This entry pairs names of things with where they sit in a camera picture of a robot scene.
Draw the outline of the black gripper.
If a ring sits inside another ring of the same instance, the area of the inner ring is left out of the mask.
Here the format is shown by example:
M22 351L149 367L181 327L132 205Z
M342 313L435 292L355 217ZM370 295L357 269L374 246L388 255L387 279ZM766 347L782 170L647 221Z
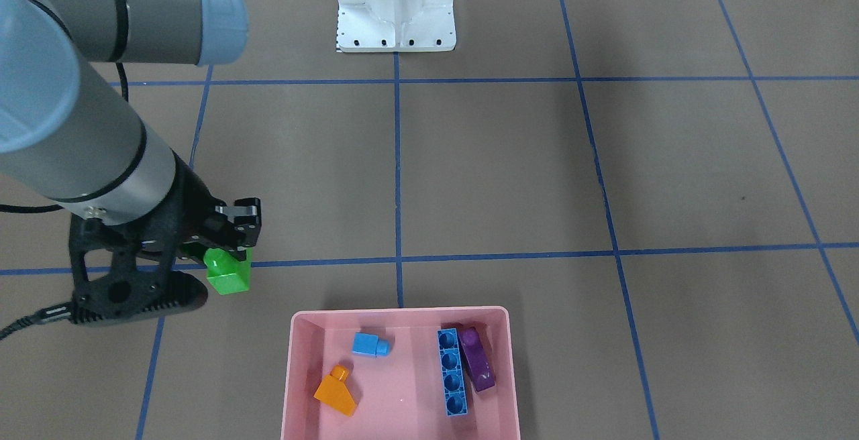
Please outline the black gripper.
M236 260L248 259L262 231L262 201L246 197L227 203L213 196L190 166L174 154L171 188L171 254L180 260L202 260L208 250L221 250Z

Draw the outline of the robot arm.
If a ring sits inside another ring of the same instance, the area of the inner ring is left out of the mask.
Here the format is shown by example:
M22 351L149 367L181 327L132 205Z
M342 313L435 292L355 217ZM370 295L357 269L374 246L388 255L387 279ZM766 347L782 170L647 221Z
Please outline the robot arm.
M255 198L231 207L94 64L229 64L245 0L2 0L2 173L68 211L70 249L244 260Z

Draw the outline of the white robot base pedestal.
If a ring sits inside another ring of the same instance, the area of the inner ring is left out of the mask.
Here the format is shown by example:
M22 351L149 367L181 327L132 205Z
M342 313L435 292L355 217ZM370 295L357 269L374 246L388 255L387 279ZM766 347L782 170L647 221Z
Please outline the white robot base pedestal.
M456 44L454 0L338 0L338 52L450 52Z

